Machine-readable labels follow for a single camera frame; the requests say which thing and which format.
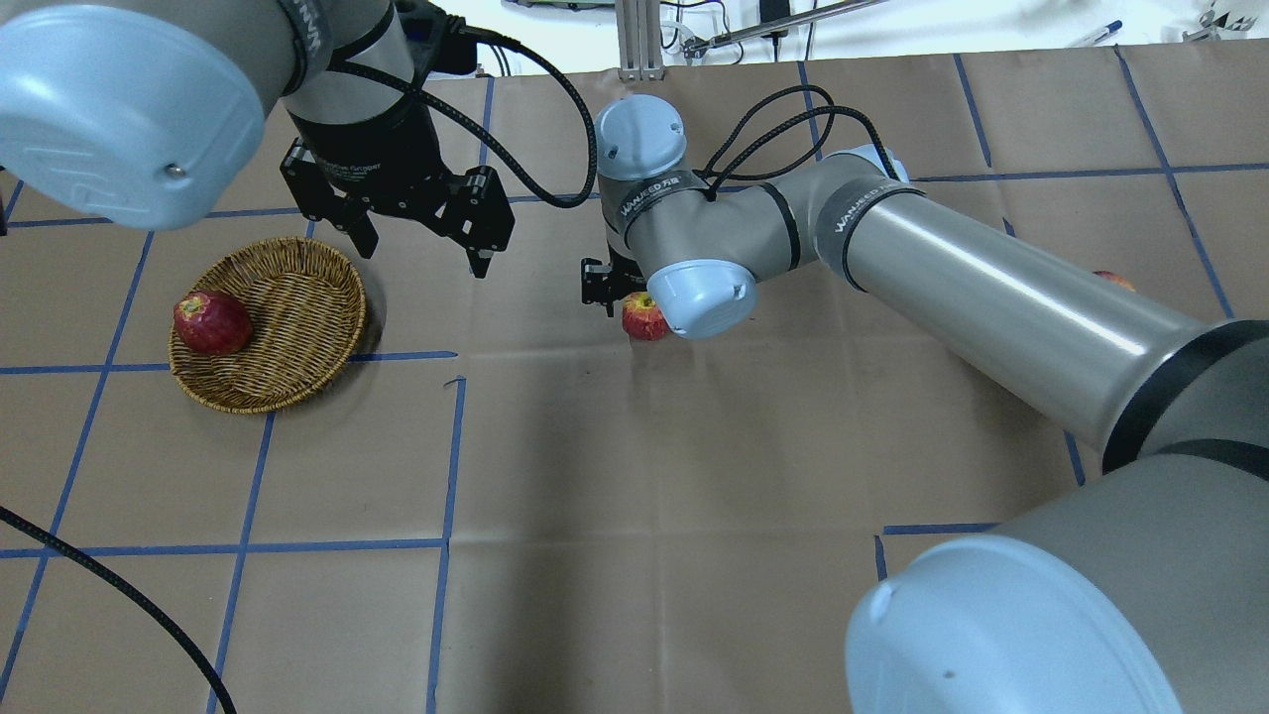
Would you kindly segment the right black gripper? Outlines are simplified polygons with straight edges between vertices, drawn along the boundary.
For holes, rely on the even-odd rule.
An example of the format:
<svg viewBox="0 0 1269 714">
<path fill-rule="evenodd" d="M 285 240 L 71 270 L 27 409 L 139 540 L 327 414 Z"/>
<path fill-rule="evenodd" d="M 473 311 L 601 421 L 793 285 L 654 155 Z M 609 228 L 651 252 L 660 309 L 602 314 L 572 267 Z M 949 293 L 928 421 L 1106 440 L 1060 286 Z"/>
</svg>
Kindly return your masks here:
<svg viewBox="0 0 1269 714">
<path fill-rule="evenodd" d="M 626 297 L 646 290 L 646 276 L 634 257 L 621 256 L 609 249 L 608 261 L 582 257 L 580 261 L 580 298 L 584 304 L 602 304 L 615 309 Z"/>
</svg>

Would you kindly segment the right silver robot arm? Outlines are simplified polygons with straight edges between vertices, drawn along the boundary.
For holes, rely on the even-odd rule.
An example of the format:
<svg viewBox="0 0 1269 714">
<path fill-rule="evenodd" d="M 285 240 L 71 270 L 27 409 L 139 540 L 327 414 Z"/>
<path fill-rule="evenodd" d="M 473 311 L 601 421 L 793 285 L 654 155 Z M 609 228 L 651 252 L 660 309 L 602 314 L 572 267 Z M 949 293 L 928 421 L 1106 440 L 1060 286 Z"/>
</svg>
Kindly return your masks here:
<svg viewBox="0 0 1269 714">
<path fill-rule="evenodd" d="M 1264 713 L 1266 322 L 1204 323 L 962 216 L 871 134 L 716 198 L 675 108 L 634 94 L 589 146 L 609 282 L 683 339 L 821 261 L 1065 430 L 1101 478 L 929 548 L 851 615 L 857 713 Z"/>
</svg>

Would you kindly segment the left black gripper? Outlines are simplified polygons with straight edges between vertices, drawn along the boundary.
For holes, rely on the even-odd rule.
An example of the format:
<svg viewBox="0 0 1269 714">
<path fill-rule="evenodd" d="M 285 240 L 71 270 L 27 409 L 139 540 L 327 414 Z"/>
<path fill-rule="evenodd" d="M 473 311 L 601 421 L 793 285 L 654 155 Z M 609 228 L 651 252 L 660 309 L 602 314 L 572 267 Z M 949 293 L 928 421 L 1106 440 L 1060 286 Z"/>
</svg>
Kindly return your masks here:
<svg viewBox="0 0 1269 714">
<path fill-rule="evenodd" d="M 490 166 L 454 172 L 442 159 L 431 110 L 401 99 L 352 126 L 326 126 L 291 113 L 298 136 L 280 164 L 297 208 L 376 256 L 371 216 L 415 221 L 466 250 L 471 275 L 485 280 L 492 257 L 511 243 L 516 219 L 503 178 Z"/>
</svg>

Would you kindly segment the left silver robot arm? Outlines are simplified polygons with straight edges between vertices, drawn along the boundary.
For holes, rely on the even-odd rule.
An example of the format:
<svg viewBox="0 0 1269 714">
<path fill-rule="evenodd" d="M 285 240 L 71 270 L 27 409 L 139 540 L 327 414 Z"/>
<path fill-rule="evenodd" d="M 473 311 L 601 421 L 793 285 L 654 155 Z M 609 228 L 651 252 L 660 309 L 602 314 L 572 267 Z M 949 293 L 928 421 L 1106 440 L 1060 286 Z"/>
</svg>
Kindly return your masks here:
<svg viewBox="0 0 1269 714">
<path fill-rule="evenodd" d="M 420 223 L 485 276 L 511 203 L 454 172 L 424 93 L 456 19 L 426 1 L 5 1 L 3 167 L 82 216 L 181 230 L 209 216 L 282 107 L 299 213 L 376 252 L 372 218 Z"/>
</svg>

